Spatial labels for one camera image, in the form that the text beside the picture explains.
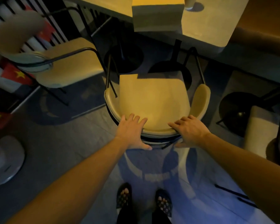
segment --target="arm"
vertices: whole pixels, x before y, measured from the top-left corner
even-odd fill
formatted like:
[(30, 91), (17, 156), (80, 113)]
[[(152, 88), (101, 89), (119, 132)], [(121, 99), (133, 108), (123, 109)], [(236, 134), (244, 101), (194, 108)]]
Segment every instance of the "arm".
[(176, 147), (194, 143), (203, 148), (272, 221), (280, 223), (280, 166), (211, 134), (193, 116), (168, 125), (183, 137)]
[(147, 118), (138, 123), (140, 117), (133, 117), (125, 120), (123, 116), (110, 143), (53, 182), (7, 223), (80, 223), (123, 153), (152, 149), (140, 139)]

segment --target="black patterned sandal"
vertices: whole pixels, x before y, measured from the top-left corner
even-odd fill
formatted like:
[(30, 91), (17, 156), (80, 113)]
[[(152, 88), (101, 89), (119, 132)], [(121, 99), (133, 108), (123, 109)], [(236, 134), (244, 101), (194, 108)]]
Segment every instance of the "black patterned sandal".
[(157, 207), (159, 207), (171, 221), (172, 217), (172, 201), (169, 196), (169, 193), (164, 189), (159, 189), (156, 192), (155, 201)]
[(122, 184), (116, 196), (116, 210), (117, 214), (119, 214), (120, 210), (124, 206), (132, 206), (132, 187), (129, 183)]

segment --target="table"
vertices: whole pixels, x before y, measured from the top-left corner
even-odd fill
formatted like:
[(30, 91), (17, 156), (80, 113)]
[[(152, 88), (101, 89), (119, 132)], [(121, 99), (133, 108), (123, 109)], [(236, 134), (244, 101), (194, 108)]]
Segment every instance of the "table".
[[(133, 22), (132, 0), (69, 0), (119, 19)], [(227, 45), (249, 0), (197, 0), (195, 9), (184, 11), (182, 28), (161, 34), (179, 39), (198, 50), (219, 53)]]

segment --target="cardboard box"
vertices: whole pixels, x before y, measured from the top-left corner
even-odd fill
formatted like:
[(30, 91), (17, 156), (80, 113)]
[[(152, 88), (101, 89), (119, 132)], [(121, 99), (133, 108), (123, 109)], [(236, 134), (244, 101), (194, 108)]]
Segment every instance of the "cardboard box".
[(133, 0), (134, 31), (175, 31), (181, 28), (184, 0)]

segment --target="pants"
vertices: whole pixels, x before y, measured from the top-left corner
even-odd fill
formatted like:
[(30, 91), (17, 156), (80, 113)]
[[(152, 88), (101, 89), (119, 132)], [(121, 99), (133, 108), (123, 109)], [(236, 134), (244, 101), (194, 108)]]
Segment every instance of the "pants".
[[(153, 212), (152, 217), (152, 224), (171, 224), (170, 220), (168, 219), (167, 215), (160, 208), (157, 208)], [(124, 206), (117, 217), (116, 224), (137, 224), (136, 214), (133, 211), (131, 206)]]

